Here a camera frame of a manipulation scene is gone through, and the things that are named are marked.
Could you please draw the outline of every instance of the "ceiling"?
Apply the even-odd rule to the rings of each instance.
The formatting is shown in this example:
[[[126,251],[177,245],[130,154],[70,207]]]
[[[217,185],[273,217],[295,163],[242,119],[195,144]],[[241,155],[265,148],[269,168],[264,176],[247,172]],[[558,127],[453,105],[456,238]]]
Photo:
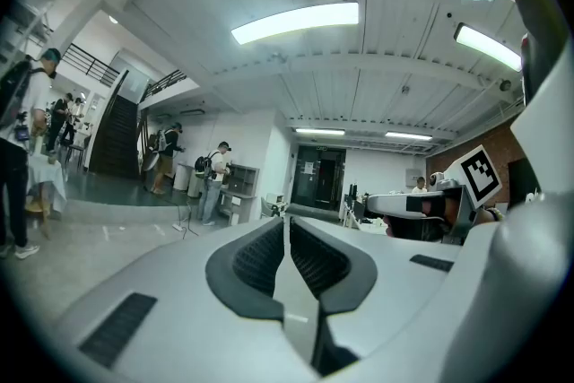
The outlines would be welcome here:
[[[369,137],[373,124],[409,126],[430,130],[443,144],[521,96],[519,73],[454,40],[464,22],[518,53],[526,28],[509,0],[348,0],[360,5],[358,25],[243,46],[230,34],[271,14],[341,1],[125,0],[123,13],[156,30],[140,34],[148,43],[156,39],[156,51],[169,43],[171,61],[217,95],[213,109],[278,108],[287,120],[317,126],[346,121],[355,124],[357,138]],[[511,81],[510,91],[499,90],[502,79]]]

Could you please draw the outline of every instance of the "white t-shirt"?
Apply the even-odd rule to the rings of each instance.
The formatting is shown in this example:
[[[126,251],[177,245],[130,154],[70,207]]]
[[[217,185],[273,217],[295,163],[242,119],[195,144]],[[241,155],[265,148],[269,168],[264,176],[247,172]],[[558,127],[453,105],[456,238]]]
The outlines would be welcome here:
[[[41,65],[32,65],[33,69],[40,68]],[[32,111],[34,109],[41,110],[44,112],[46,110],[46,106],[48,105],[48,95],[50,91],[50,84],[52,81],[48,74],[45,72],[38,72],[33,74],[30,77],[30,83],[28,84],[28,89],[26,90],[26,94],[24,94],[24,98],[22,99],[22,106],[20,107],[20,112],[28,112],[28,116],[26,117],[26,122],[28,124],[28,130],[32,131],[32,124],[34,120],[34,116],[32,115]],[[14,136],[14,127],[16,123],[12,126],[7,126],[6,128],[0,130],[0,138],[5,139],[8,142],[11,142],[14,145],[20,146],[22,149],[26,150],[26,144],[16,141]]]
[[[223,158],[222,153],[215,149],[213,151],[211,151],[209,153],[209,156],[212,159],[212,170],[215,171],[215,165],[217,163],[223,163],[223,167],[225,167],[225,159]],[[217,176],[215,177],[215,179],[213,180],[214,182],[222,182],[223,181],[223,174],[217,174]]]

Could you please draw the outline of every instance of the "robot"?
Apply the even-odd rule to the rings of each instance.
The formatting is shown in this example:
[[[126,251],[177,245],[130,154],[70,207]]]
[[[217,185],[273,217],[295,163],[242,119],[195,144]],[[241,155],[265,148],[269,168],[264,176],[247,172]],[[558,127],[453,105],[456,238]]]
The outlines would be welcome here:
[[[478,147],[435,174],[428,194],[367,203],[394,225],[412,225],[439,222],[441,203],[457,196],[457,221],[443,235],[451,240],[441,240],[450,244],[298,217],[173,243],[63,315],[52,339],[58,359],[87,381],[485,381],[532,334],[570,270],[574,141],[564,133],[574,119],[573,74],[565,52],[511,127],[542,193],[506,220],[475,225],[476,211],[500,188]],[[558,142],[560,149],[548,148]],[[319,305],[311,362],[288,341],[283,305],[273,298],[285,230]]]

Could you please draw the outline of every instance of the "white tablecloth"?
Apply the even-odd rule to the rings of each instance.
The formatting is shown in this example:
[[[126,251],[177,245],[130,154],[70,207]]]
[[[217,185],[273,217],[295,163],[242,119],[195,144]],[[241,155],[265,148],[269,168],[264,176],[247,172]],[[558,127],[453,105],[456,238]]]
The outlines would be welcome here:
[[[51,182],[54,185],[52,204],[54,211],[61,213],[65,208],[64,176],[59,161],[48,163],[46,155],[33,154],[28,159],[28,191],[37,184]]]

